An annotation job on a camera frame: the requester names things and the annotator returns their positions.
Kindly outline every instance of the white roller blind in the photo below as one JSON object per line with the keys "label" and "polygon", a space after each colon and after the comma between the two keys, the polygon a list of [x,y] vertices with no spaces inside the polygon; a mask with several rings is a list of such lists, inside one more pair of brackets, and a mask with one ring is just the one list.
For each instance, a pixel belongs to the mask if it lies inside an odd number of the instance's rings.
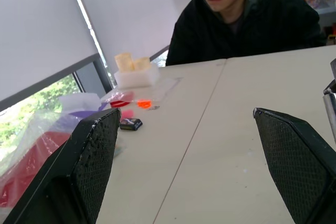
{"label": "white roller blind", "polygon": [[190,0],[83,0],[112,72],[114,56],[150,57],[170,44],[174,24]]}
{"label": "white roller blind", "polygon": [[0,101],[97,53],[76,0],[0,7]]}

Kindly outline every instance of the white foam block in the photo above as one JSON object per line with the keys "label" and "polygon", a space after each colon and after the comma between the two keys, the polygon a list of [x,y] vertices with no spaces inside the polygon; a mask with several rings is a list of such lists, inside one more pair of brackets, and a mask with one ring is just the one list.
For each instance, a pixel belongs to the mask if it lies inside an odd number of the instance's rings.
{"label": "white foam block", "polygon": [[117,81],[118,88],[130,89],[155,85],[160,77],[160,73],[156,64],[151,65],[151,68],[145,70],[125,73],[121,73],[120,71],[116,72],[114,78]]}

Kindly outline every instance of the table seam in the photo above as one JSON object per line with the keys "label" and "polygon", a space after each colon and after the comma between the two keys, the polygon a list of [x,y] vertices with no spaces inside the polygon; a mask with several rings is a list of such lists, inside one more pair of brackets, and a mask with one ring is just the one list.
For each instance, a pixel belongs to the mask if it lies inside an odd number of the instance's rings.
{"label": "table seam", "polygon": [[163,198],[163,200],[162,200],[162,202],[161,202],[161,204],[160,204],[160,207],[159,207],[159,209],[158,209],[158,212],[157,212],[157,214],[156,214],[156,216],[155,216],[155,218],[154,218],[153,224],[155,224],[156,219],[157,219],[158,216],[159,216],[159,213],[160,213],[160,211],[161,211],[161,208],[162,208],[162,206],[163,206],[163,203],[164,203],[164,201],[166,200],[166,197],[167,197],[167,195],[168,195],[168,193],[169,193],[169,190],[171,189],[171,187],[172,187],[172,185],[173,185],[173,183],[174,183],[175,177],[177,176],[177,173],[178,173],[178,171],[179,171],[179,169],[180,169],[180,167],[181,167],[181,165],[182,165],[182,162],[183,162],[183,160],[184,160],[184,157],[185,157],[185,155],[186,155],[186,153],[187,153],[187,151],[188,151],[188,149],[189,149],[189,146],[190,146],[190,144],[191,144],[191,142],[192,142],[192,140],[193,140],[193,138],[194,138],[194,136],[195,136],[195,134],[196,134],[196,131],[197,131],[197,129],[198,129],[199,124],[201,123],[201,120],[202,120],[202,118],[203,118],[203,116],[204,116],[204,113],[205,113],[206,109],[208,108],[208,105],[209,105],[209,103],[210,103],[210,100],[211,100],[211,98],[212,98],[212,96],[213,96],[213,94],[214,94],[214,92],[215,92],[215,90],[216,90],[216,88],[217,88],[217,85],[218,85],[218,83],[219,83],[219,80],[220,80],[220,78],[221,78],[221,76],[222,76],[222,74],[223,74],[223,72],[224,72],[224,68],[225,68],[225,66],[226,66],[226,62],[227,62],[227,60],[228,60],[228,59],[225,59],[225,62],[224,62],[224,64],[223,64],[223,68],[222,68],[222,70],[220,71],[220,74],[219,74],[219,76],[218,76],[218,79],[217,79],[217,81],[216,81],[216,84],[215,84],[215,86],[214,86],[214,89],[213,89],[212,92],[211,92],[211,95],[210,95],[209,100],[208,100],[208,102],[207,102],[207,104],[206,104],[206,106],[205,106],[205,108],[204,108],[204,110],[203,110],[203,113],[202,113],[202,115],[201,115],[201,118],[199,119],[199,122],[197,123],[196,129],[195,129],[195,131],[194,131],[194,133],[193,133],[193,135],[192,135],[192,137],[191,137],[191,139],[190,139],[190,141],[189,141],[189,143],[188,143],[188,146],[187,146],[187,148],[186,148],[186,150],[185,150],[185,152],[184,152],[184,154],[183,154],[183,156],[182,156],[182,159],[181,159],[181,161],[180,161],[180,164],[179,164],[178,167],[177,167],[177,170],[176,170],[176,172],[175,172],[175,174],[174,174],[173,180],[171,181],[171,183],[170,183],[170,185],[169,185],[169,187],[168,187],[168,190],[167,190],[166,194],[164,195],[164,198]]}

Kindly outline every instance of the white table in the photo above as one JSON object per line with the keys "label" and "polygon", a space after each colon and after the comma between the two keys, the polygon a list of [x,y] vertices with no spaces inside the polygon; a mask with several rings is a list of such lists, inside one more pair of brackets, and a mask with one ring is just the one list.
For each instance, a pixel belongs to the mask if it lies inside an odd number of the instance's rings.
{"label": "white table", "polygon": [[97,223],[153,223],[224,62],[216,60],[160,70],[163,77],[183,79],[158,110],[134,110],[134,117],[143,122],[137,132],[118,133],[127,148],[113,161]]}
{"label": "white table", "polygon": [[155,224],[293,223],[253,108],[304,119],[335,148],[322,99],[334,58],[335,46],[228,59]]}

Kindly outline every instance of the foliage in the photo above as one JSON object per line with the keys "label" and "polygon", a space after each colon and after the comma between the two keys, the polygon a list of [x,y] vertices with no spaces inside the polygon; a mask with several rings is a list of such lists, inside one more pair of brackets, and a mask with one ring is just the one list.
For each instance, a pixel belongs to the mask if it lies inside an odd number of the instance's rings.
{"label": "foliage", "polygon": [[61,104],[57,98],[77,92],[80,92],[80,90],[72,75],[69,75],[0,112],[1,147],[12,145],[16,135],[24,128],[36,110],[47,109],[60,112]]}

